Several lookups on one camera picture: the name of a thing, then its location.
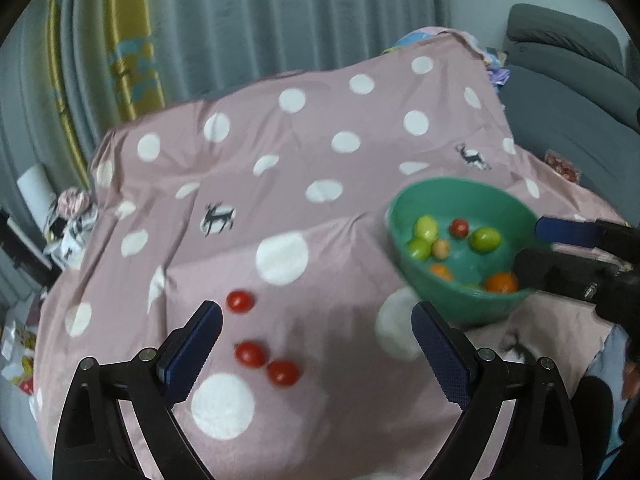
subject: bowl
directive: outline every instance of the bowl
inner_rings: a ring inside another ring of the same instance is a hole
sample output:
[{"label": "bowl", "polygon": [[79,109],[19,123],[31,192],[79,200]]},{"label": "bowl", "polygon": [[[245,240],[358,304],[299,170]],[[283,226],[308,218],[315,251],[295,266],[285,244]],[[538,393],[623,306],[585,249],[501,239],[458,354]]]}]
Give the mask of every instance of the bowl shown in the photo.
[{"label": "bowl", "polygon": [[[436,261],[430,256],[420,262],[406,248],[413,237],[415,221],[430,215],[438,222],[438,238],[449,240],[449,257]],[[463,240],[449,235],[455,218],[465,219],[469,235]],[[493,186],[459,178],[432,178],[416,182],[402,190],[389,210],[389,231],[398,252],[398,267],[407,282],[448,322],[459,326],[477,326],[506,318],[532,290],[513,294],[495,294],[470,288],[480,285],[492,274],[510,271],[514,256],[530,246],[543,246],[536,240],[534,228],[538,216],[522,202]],[[502,243],[493,252],[480,254],[469,246],[471,233],[483,226],[502,235]],[[455,281],[446,282],[429,270],[443,264]]]}]

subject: green fruit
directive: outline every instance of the green fruit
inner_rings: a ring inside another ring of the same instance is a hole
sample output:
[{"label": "green fruit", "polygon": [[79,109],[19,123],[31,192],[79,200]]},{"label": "green fruit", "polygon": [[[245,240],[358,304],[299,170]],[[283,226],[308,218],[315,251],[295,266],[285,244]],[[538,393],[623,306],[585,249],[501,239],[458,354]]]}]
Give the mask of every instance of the green fruit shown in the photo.
[{"label": "green fruit", "polygon": [[406,248],[411,257],[419,262],[423,262],[431,254],[431,244],[422,238],[412,238],[407,242]]},{"label": "green fruit", "polygon": [[471,233],[469,245],[479,253],[495,251],[502,243],[502,236],[492,227],[481,227]]},{"label": "green fruit", "polygon": [[414,225],[414,236],[433,244],[438,238],[438,223],[436,219],[429,215],[418,218]]}]

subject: screw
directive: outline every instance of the screw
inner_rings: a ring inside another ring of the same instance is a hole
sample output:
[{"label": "screw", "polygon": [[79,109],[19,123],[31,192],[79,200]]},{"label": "screw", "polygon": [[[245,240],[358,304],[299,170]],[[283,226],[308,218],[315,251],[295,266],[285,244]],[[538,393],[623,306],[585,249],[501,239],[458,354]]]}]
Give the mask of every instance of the screw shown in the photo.
[{"label": "screw", "polygon": [[94,365],[93,357],[85,357],[84,359],[82,359],[82,361],[80,361],[80,367],[82,368],[82,370],[88,370],[93,365]]},{"label": "screw", "polygon": [[156,357],[156,349],[155,348],[145,348],[144,350],[140,351],[140,353],[138,354],[138,357],[140,358],[141,361],[143,361],[145,363],[147,361],[151,361],[151,359]]},{"label": "screw", "polygon": [[598,284],[597,283],[591,283],[591,285],[589,285],[584,290],[584,294],[583,294],[584,299],[585,300],[590,300],[591,298],[593,298],[596,295],[597,291],[598,291]]},{"label": "screw", "polygon": [[540,359],[540,364],[545,370],[553,370],[556,367],[556,363],[548,357],[543,357],[542,359]]},{"label": "screw", "polygon": [[490,348],[481,348],[478,350],[478,357],[490,363],[495,359],[495,352]]}]

